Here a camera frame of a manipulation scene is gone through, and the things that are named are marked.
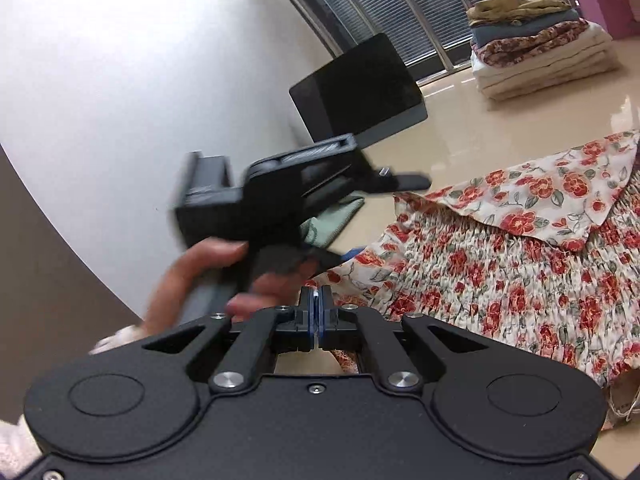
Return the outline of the person's left hand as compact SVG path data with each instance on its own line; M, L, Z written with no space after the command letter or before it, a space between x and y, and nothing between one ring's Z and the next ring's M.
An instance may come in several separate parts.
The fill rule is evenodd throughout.
M219 238L209 238L189 248L169 267L155 289L141 324L142 333L152 336L175 326L196 280L207 270L223 269L241 261L247 251L246 243ZM249 292L231 298L224 312L235 321L246 321L258 310L296 304L300 289L316 269L314 260L306 260L288 273L264 274L254 281Z

